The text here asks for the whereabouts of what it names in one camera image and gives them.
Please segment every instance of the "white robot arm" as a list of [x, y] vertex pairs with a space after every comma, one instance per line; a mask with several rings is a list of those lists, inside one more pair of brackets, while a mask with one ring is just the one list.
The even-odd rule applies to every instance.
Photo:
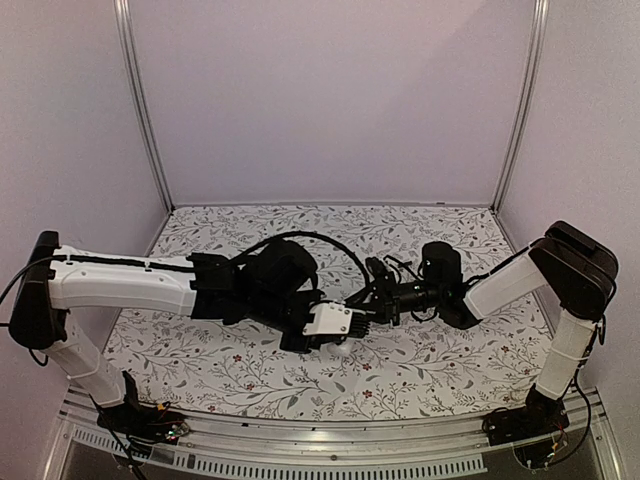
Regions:
[[[92, 395], [103, 426], [150, 441], [175, 442], [188, 432], [182, 415], [140, 405], [133, 378], [109, 364], [67, 315], [69, 309], [131, 307], [225, 324], [251, 318], [282, 332], [281, 349], [308, 353], [325, 343], [362, 338], [370, 322], [397, 324], [400, 313], [431, 307], [447, 324], [471, 328], [549, 285], [562, 306], [549, 356], [525, 407], [487, 416], [488, 435], [492, 443], [503, 443], [568, 424], [562, 397], [590, 353], [615, 289], [618, 264], [602, 245], [558, 222], [544, 238], [466, 282], [459, 253], [443, 242], [423, 247], [422, 273], [406, 283], [398, 283], [375, 258], [367, 259], [365, 270], [349, 252], [366, 274], [366, 285], [337, 303], [323, 300], [317, 265], [303, 247], [286, 240], [294, 236], [327, 240], [312, 232], [289, 232], [232, 259], [202, 253], [149, 259], [79, 251], [60, 246], [56, 232], [43, 232], [16, 297], [9, 331], [19, 344], [49, 355]], [[312, 288], [300, 290], [307, 281]]]

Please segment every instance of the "leaf pattern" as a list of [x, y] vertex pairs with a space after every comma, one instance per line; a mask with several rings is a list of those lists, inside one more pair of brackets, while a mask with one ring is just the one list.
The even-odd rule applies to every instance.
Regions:
[[[152, 255], [233, 256], [291, 230], [330, 235], [362, 259], [391, 254], [414, 266], [424, 243], [446, 241], [462, 253], [467, 277], [511, 254], [482, 208], [234, 206], [176, 210]], [[341, 252], [313, 239], [299, 242], [316, 258], [329, 298], [344, 299], [361, 287], [359, 272]], [[396, 328], [375, 326], [346, 358], [326, 347], [311, 355], [281, 352], [279, 338], [249, 320], [225, 326], [124, 310], [106, 355], [134, 376], [149, 402], [250, 417], [383, 420], [521, 403], [550, 346], [529, 296], [466, 331], [410, 316]]]

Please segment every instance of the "wire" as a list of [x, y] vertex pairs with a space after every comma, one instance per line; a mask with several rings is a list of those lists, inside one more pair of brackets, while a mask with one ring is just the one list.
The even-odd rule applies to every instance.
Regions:
[[16, 273], [14, 277], [11, 280], [9, 280], [9, 283], [3, 290], [2, 294], [0, 294], [0, 305], [2, 305], [2, 302], [4, 302], [5, 298], [7, 298], [7, 295], [9, 295], [9, 292], [11, 291], [13, 286], [18, 282], [18, 280], [20, 280], [33, 267], [35, 267], [36, 265], [40, 265], [41, 263], [52, 262], [54, 260], [65, 260], [66, 258], [67, 257], [64, 255], [53, 255], [51, 257], [44, 257], [39, 260], [35, 260], [27, 264], [26, 266], [22, 267], [18, 271], [18, 273]]
[[481, 275], [474, 275], [473, 277], [469, 277], [464, 283], [463, 285], [466, 287], [471, 287], [473, 284], [479, 282], [480, 280], [484, 280], [485, 278], [487, 278], [489, 275], [492, 275], [494, 273], [496, 273], [498, 270], [500, 270], [501, 268], [509, 265], [511, 262], [513, 262], [516, 258], [518, 258], [520, 255], [522, 255], [524, 252], [526, 252], [527, 250], [529, 250], [530, 247], [532, 247], [536, 242], [532, 243], [531, 245], [527, 245], [526, 247], [524, 247], [523, 249], [517, 251], [516, 253], [514, 253], [513, 255], [511, 255], [510, 257], [505, 258], [502, 262], [500, 262], [498, 265], [496, 265], [495, 267], [493, 267], [491, 270], [489, 270], [486, 273], [483, 273]]
[[269, 238], [265, 238], [264, 240], [256, 243], [254, 246], [249, 247], [248, 249], [246, 249], [244, 252], [240, 253], [239, 255], [237, 255], [236, 257], [234, 257], [232, 259], [232, 261], [239, 261], [242, 260], [243, 258], [249, 256], [250, 254], [252, 254], [253, 252], [255, 252], [256, 250], [261, 249], [262, 247], [267, 246], [269, 243], [278, 241], [278, 240], [282, 240], [285, 238], [292, 238], [292, 237], [307, 237], [307, 238], [314, 238], [316, 240], [321, 240], [323, 242], [329, 243], [330, 245], [333, 245], [334, 247], [336, 247], [338, 250], [340, 250], [342, 253], [344, 253], [347, 257], [349, 257], [353, 263], [356, 265], [356, 267], [358, 267], [358, 270], [360, 270], [360, 273], [362, 274], [362, 278], [364, 279], [364, 283], [366, 286], [369, 286], [371, 284], [371, 280], [369, 278], [369, 272], [367, 272], [367, 269], [365, 268], [364, 264], [360, 261], [360, 259], [358, 258], [358, 256], [349, 248], [347, 248], [343, 243], [327, 236], [327, 235], [323, 235], [321, 233], [317, 233], [317, 232], [305, 232], [305, 231], [301, 231], [301, 230], [294, 230], [292, 232], [285, 232], [285, 233], [279, 233], [278, 235], [274, 235], [273, 237], [269, 237]]
[[587, 406], [587, 426], [584, 429], [584, 433], [582, 434], [582, 438], [580, 438], [580, 441], [573, 448], [573, 450], [571, 450], [569, 453], [567, 453], [560, 460], [556, 460], [555, 462], [551, 462], [549, 464], [550, 467], [553, 466], [553, 465], [558, 465], [559, 463], [565, 462], [569, 458], [571, 458], [573, 455], [575, 455], [575, 453], [580, 449], [580, 447], [587, 440], [587, 437], [589, 436], [589, 433], [591, 432], [591, 403], [589, 402], [589, 399], [587, 398], [585, 393], [582, 391], [582, 388], [580, 388], [580, 385], [578, 384], [578, 372], [579, 371], [576, 371], [576, 374], [573, 376], [573, 385], [574, 385], [574, 387], [576, 387], [576, 390], [578, 391], [578, 393], [580, 394], [580, 396], [584, 400], [584, 403]]
[[[561, 459], [556, 460], [556, 461], [551, 461], [544, 467], [527, 468], [526, 466], [524, 466], [524, 464], [522, 464], [527, 470], [531, 470], [531, 471], [545, 470], [545, 469], [547, 469], [549, 467], [553, 467], [554, 465], [558, 465], [560, 463], [566, 462], [567, 460], [569, 460], [569, 458], [573, 457], [578, 450], [580, 450], [580, 447], [582, 447], [584, 442], [587, 440], [587, 437], [589, 436], [589, 433], [591, 432], [591, 415], [592, 415], [591, 403], [589, 402], [589, 399], [587, 398], [585, 393], [582, 391], [582, 388], [580, 388], [580, 385], [578, 384], [578, 373], [579, 373], [579, 370], [576, 370], [576, 373], [573, 376], [573, 386], [576, 388], [577, 392], [580, 394], [580, 396], [584, 400], [585, 405], [587, 406], [587, 425], [585, 426], [585, 430], [584, 430], [584, 433], [582, 434], [582, 437], [580, 438], [580, 441], [576, 444], [576, 446], [573, 448], [573, 450], [571, 450], [569, 453], [567, 453]], [[567, 433], [564, 431], [562, 426], [560, 426], [560, 425], [556, 425], [556, 426], [559, 427], [560, 432], [565, 436], [564, 438], [568, 438], [567, 437]]]
[[33, 350], [31, 349], [29, 349], [29, 355], [31, 355], [31, 358], [33, 358], [33, 361], [36, 362], [41, 367], [46, 367], [47, 364], [49, 363], [49, 355], [45, 355], [44, 360], [40, 360], [38, 357], [36, 357], [36, 354], [33, 353]]
[[435, 309], [433, 310], [433, 314], [430, 317], [427, 317], [427, 318], [420, 318], [418, 315], [416, 315], [415, 311], [413, 311], [413, 310], [411, 311], [411, 317], [413, 317], [413, 319], [416, 322], [420, 322], [420, 323], [428, 322], [429, 320], [433, 320], [437, 316], [438, 316], [438, 312]]
[[396, 264], [398, 264], [398, 266], [402, 267], [407, 272], [409, 272], [411, 274], [411, 276], [413, 278], [415, 278], [416, 280], [418, 280], [419, 282], [422, 281], [422, 279], [416, 274], [416, 272], [414, 272], [413, 270], [411, 270], [409, 268], [410, 263], [401, 262], [400, 260], [398, 260], [396, 257], [394, 257], [392, 255], [385, 255], [384, 259], [386, 260], [387, 258], [389, 260], [395, 262]]
[[91, 401], [93, 402], [93, 405], [96, 407], [96, 410], [98, 411], [98, 415], [106, 425], [107, 430], [109, 431], [113, 439], [116, 441], [118, 446], [122, 449], [122, 451], [127, 456], [127, 460], [129, 461], [128, 466], [129, 466], [129, 469], [131, 470], [131, 473], [133, 473], [138, 480], [147, 480], [147, 477], [140, 470], [140, 467], [138, 466], [135, 459], [133, 458], [133, 455], [131, 455], [131, 450], [124, 446], [124, 443], [122, 443], [122, 440], [120, 440], [120, 437], [118, 437], [118, 435], [116, 435], [116, 432], [113, 431], [113, 428], [111, 428], [111, 423], [107, 419], [107, 416], [104, 415], [102, 407], [96, 403], [93, 397], [90, 397], [90, 398], [91, 398]]
[[392, 264], [389, 264], [389, 266], [396, 273], [396, 275], [398, 275], [398, 278], [396, 279], [396, 283], [401, 283], [402, 282], [402, 274], [400, 273], [400, 270], [398, 270], [398, 267], [396, 267], [395, 265], [392, 265]]
[[607, 316], [602, 314], [602, 326], [598, 328], [598, 342], [600, 345], [604, 345], [604, 341], [607, 337]]

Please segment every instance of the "black cable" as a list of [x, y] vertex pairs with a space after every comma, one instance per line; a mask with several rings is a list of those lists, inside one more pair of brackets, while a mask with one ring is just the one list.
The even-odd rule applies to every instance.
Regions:
[[29, 349], [29, 355], [31, 355], [31, 358], [33, 358], [33, 361], [36, 362], [41, 367], [46, 367], [47, 364], [49, 363], [49, 355], [45, 355], [44, 360], [40, 360], [38, 357], [36, 357], [36, 354], [33, 353], [33, 350], [31, 349]]
[[409, 265], [405, 262], [401, 262], [400, 260], [398, 260], [396, 257], [392, 256], [392, 255], [385, 255], [384, 259], [389, 259], [393, 262], [395, 262], [396, 264], [398, 264], [398, 266], [402, 267], [404, 270], [406, 270], [407, 272], [409, 272], [411, 274], [411, 276], [413, 278], [415, 278], [417, 281], [421, 282], [422, 279], [416, 274], [416, 272], [414, 272], [413, 270], [411, 270], [409, 268]]
[[389, 264], [389, 266], [396, 273], [396, 275], [398, 275], [396, 283], [401, 283], [402, 282], [402, 274], [400, 273], [400, 270], [398, 270], [398, 267], [396, 267], [395, 265], [391, 265], [391, 264]]
[[604, 345], [606, 336], [607, 336], [607, 316], [603, 313], [602, 327], [598, 328], [598, 342], [600, 342], [600, 345]]
[[372, 286], [367, 285], [366, 287], [363, 287], [362, 289], [358, 290], [356, 293], [348, 297], [344, 301], [344, 304], [349, 308], [357, 308], [364, 303], [371, 291]]
[[573, 376], [573, 385], [574, 385], [574, 387], [576, 387], [576, 390], [578, 391], [578, 393], [580, 394], [580, 396], [584, 400], [584, 403], [587, 405], [587, 426], [585, 427], [584, 433], [582, 434], [582, 438], [580, 439], [578, 444], [574, 447], [574, 449], [571, 450], [569, 453], [567, 453], [560, 460], [556, 460], [555, 462], [551, 462], [549, 464], [550, 467], [552, 467], [554, 465], [558, 465], [559, 463], [565, 462], [570, 457], [572, 457], [580, 449], [580, 447], [584, 444], [584, 442], [587, 440], [587, 437], [589, 436], [589, 432], [591, 431], [591, 403], [589, 402], [589, 399], [587, 398], [585, 393], [582, 391], [582, 388], [580, 388], [580, 385], [578, 384], [578, 372], [579, 371], [576, 371], [576, 374]]
[[40, 265], [41, 263], [52, 262], [54, 260], [64, 260], [66, 258], [67, 257], [64, 255], [53, 255], [51, 257], [44, 257], [39, 260], [35, 260], [27, 264], [26, 266], [22, 267], [20, 271], [18, 271], [18, 273], [16, 273], [13, 276], [13, 278], [9, 280], [9, 283], [5, 287], [4, 291], [2, 292], [2, 294], [0, 294], [0, 305], [2, 305], [2, 302], [4, 302], [5, 298], [7, 298], [7, 295], [9, 295], [9, 292], [11, 291], [13, 286], [18, 282], [18, 280], [20, 280], [33, 267], [35, 267], [36, 265]]
[[487, 278], [489, 275], [494, 274], [495, 272], [497, 272], [498, 270], [500, 270], [501, 268], [509, 265], [511, 262], [513, 262], [516, 258], [518, 258], [520, 255], [522, 255], [524, 252], [526, 252], [527, 250], [529, 250], [530, 247], [532, 247], [536, 242], [533, 242], [530, 245], [527, 245], [526, 247], [524, 247], [523, 249], [517, 251], [516, 253], [514, 253], [513, 255], [511, 255], [510, 257], [505, 258], [502, 262], [500, 262], [498, 265], [496, 265], [495, 267], [493, 267], [491, 270], [489, 270], [487, 273], [483, 273], [481, 275], [474, 275], [473, 277], [469, 277], [464, 283], [463, 285], [466, 287], [471, 287], [474, 283], [479, 282], [480, 280], [484, 280], [485, 278]]
[[127, 456], [127, 460], [129, 461], [129, 469], [131, 470], [131, 473], [133, 473], [138, 480], [147, 480], [147, 477], [140, 470], [140, 467], [138, 466], [135, 459], [133, 458], [133, 455], [131, 455], [131, 451], [124, 446], [124, 443], [122, 443], [122, 440], [120, 440], [120, 437], [118, 437], [118, 435], [116, 435], [116, 432], [113, 431], [113, 428], [111, 427], [111, 424], [107, 419], [107, 416], [103, 414], [102, 407], [96, 403], [93, 397], [90, 397], [90, 398], [91, 398], [91, 401], [93, 402], [93, 405], [96, 407], [96, 410], [98, 411], [98, 415], [106, 425], [107, 430], [109, 431], [113, 439], [116, 441], [118, 446], [122, 449], [122, 451]]
[[360, 273], [362, 274], [362, 278], [364, 279], [365, 286], [369, 286], [370, 285], [371, 280], [369, 278], [369, 272], [365, 268], [364, 264], [360, 261], [358, 256], [352, 250], [347, 248], [343, 243], [341, 243], [341, 242], [339, 242], [337, 240], [334, 240], [333, 238], [331, 238], [331, 237], [329, 237], [327, 235], [323, 235], [323, 234], [317, 233], [317, 232], [304, 232], [304, 231], [301, 231], [301, 230], [294, 230], [292, 232], [279, 233], [279, 234], [274, 235], [272, 237], [265, 238], [264, 240], [256, 243], [254, 246], [249, 247], [244, 252], [242, 252], [239, 255], [235, 256], [231, 261], [234, 261], [234, 262], [240, 261], [240, 260], [244, 259], [245, 257], [249, 256], [250, 254], [252, 254], [253, 252], [255, 252], [256, 250], [259, 250], [262, 247], [266, 247], [268, 244], [270, 244], [272, 242], [275, 242], [275, 241], [278, 241], [278, 240], [283, 240], [285, 238], [292, 238], [292, 237], [314, 238], [316, 240], [321, 240], [323, 242], [329, 243], [330, 245], [333, 245], [338, 250], [340, 250], [342, 253], [344, 253], [347, 257], [349, 257], [353, 261], [353, 263], [356, 265], [356, 267], [358, 267], [358, 270], [360, 270]]
[[436, 318], [438, 316], [438, 312], [435, 309], [433, 309], [433, 314], [430, 317], [420, 318], [418, 315], [416, 315], [416, 312], [412, 310], [411, 316], [416, 322], [422, 323], [422, 322], [428, 322], [429, 320], [433, 320], [434, 318]]
[[235, 257], [221, 264], [206, 265], [198, 268], [184, 267], [181, 265], [171, 265], [166, 263], [158, 263], [153, 261], [134, 260], [134, 259], [128, 259], [128, 258], [105, 258], [105, 257], [99, 257], [99, 256], [92, 256], [92, 255], [69, 255], [69, 256], [59, 255], [59, 256], [56, 256], [58, 258], [55, 258], [55, 259], [60, 261], [69, 260], [72, 262], [91, 262], [91, 263], [97, 263], [102, 265], [126, 265], [130, 267], [142, 267], [142, 268], [149, 268], [149, 269], [155, 269], [155, 270], [168, 270], [171, 272], [181, 272], [181, 273], [194, 273], [198, 271], [213, 272], [216, 270], [222, 270], [231, 265], [240, 265], [244, 262], [246, 257], [248, 257], [250, 254], [252, 254], [256, 250], [259, 250], [267, 246], [268, 244], [276, 242], [278, 240], [282, 240], [285, 238], [292, 238], [292, 237], [313, 238], [316, 240], [329, 243], [330, 245], [333, 245], [335, 248], [343, 252], [345, 255], [347, 255], [347, 257], [349, 257], [353, 261], [353, 263], [356, 265], [358, 270], [360, 270], [360, 273], [362, 274], [365, 285], [368, 286], [370, 284], [371, 281], [369, 279], [369, 273], [367, 272], [367, 269], [365, 268], [364, 264], [360, 261], [358, 256], [352, 250], [347, 248], [343, 243], [327, 235], [323, 235], [321, 233], [305, 232], [305, 231], [298, 231], [298, 230], [292, 231], [292, 232], [279, 233], [272, 237], [265, 238], [264, 240], [261, 240], [260, 242], [256, 243], [252, 247], [249, 247], [248, 249], [239, 253]]

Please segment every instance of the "white wall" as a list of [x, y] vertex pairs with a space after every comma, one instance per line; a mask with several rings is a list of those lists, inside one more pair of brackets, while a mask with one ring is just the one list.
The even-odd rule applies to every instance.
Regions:
[[618, 256], [607, 343], [588, 374], [633, 475], [640, 471], [640, 4], [552, 2], [549, 15], [502, 217], [519, 245], [565, 219]]
[[[44, 229], [78, 247], [143, 253], [164, 213], [130, 99], [113, 2], [5, 4], [0, 65], [2, 288]], [[81, 324], [104, 342], [113, 313], [81, 312]], [[0, 478], [33, 480], [67, 381], [56, 365], [37, 367], [2, 329], [0, 385]]]
[[534, 2], [140, 0], [177, 204], [489, 204]]

